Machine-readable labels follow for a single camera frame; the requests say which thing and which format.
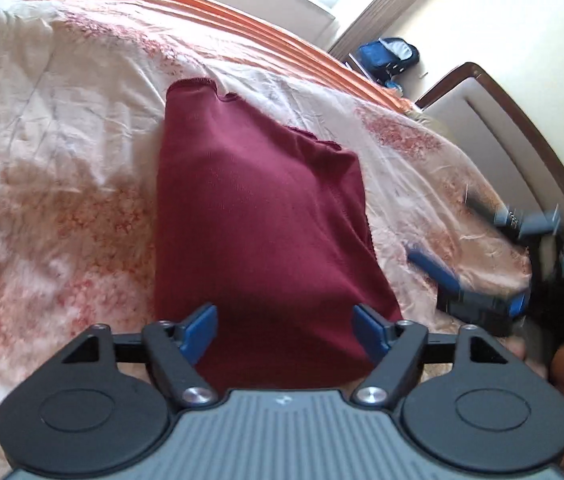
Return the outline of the right beige curtain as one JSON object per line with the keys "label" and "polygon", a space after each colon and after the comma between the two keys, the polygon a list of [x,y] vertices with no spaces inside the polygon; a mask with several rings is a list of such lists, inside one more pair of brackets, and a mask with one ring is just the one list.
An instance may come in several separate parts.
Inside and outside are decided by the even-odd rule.
{"label": "right beige curtain", "polygon": [[343,61],[360,44],[380,38],[416,0],[372,0],[363,11],[340,32],[328,52]]}

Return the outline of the floral beige duvet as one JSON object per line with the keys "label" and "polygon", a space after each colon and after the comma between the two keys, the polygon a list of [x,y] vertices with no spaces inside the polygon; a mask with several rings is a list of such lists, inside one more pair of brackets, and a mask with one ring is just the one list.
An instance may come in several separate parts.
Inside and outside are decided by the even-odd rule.
{"label": "floral beige duvet", "polygon": [[[93,12],[0,0],[0,401],[96,321],[150,317],[156,158],[168,87],[206,77],[285,125],[356,152],[380,265],[401,311],[434,330],[418,245],[465,284],[512,292],[523,255],[463,206],[498,195],[460,148],[404,113],[262,68],[153,44]],[[6,466],[0,450],[0,477]]]}

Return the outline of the orange striped bed sheet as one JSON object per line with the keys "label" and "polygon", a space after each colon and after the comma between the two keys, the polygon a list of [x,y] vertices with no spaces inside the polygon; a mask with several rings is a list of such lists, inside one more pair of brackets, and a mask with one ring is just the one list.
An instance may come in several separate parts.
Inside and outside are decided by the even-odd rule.
{"label": "orange striped bed sheet", "polygon": [[202,58],[262,68],[408,114],[416,104],[363,78],[331,55],[266,21],[214,0],[26,0],[93,12],[153,44],[183,44]]}

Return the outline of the wooden padded headboard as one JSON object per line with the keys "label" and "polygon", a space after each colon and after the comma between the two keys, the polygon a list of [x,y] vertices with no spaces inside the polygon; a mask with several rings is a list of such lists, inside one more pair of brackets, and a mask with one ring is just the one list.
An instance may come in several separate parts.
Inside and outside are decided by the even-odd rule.
{"label": "wooden padded headboard", "polygon": [[479,65],[464,63],[416,100],[517,214],[557,212],[564,230],[564,165],[539,129]]}

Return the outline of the blue backpack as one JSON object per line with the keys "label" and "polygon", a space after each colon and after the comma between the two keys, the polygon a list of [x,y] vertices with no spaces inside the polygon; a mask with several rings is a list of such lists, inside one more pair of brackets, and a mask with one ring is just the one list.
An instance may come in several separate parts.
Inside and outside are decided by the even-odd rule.
{"label": "blue backpack", "polygon": [[356,55],[361,66],[380,84],[387,84],[420,62],[419,50],[400,37],[378,38],[363,44]]}

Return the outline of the dark red knit sweater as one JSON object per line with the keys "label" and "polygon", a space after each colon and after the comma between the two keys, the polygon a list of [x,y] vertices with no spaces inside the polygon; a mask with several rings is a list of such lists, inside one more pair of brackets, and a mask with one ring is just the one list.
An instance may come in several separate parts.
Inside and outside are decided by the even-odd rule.
{"label": "dark red knit sweater", "polygon": [[400,319],[358,157],[208,79],[167,91],[155,237],[157,316],[217,308],[198,370],[218,390],[354,382],[371,369],[354,307]]}

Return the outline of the olive gold pillow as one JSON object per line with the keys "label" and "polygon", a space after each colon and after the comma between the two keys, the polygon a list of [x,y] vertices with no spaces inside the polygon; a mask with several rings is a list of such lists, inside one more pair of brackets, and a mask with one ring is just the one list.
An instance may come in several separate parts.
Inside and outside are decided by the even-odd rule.
{"label": "olive gold pillow", "polygon": [[439,136],[447,139],[449,142],[453,144],[457,143],[456,137],[442,122],[434,117],[428,116],[423,113],[422,110],[408,110],[406,116],[428,130],[431,130]]}

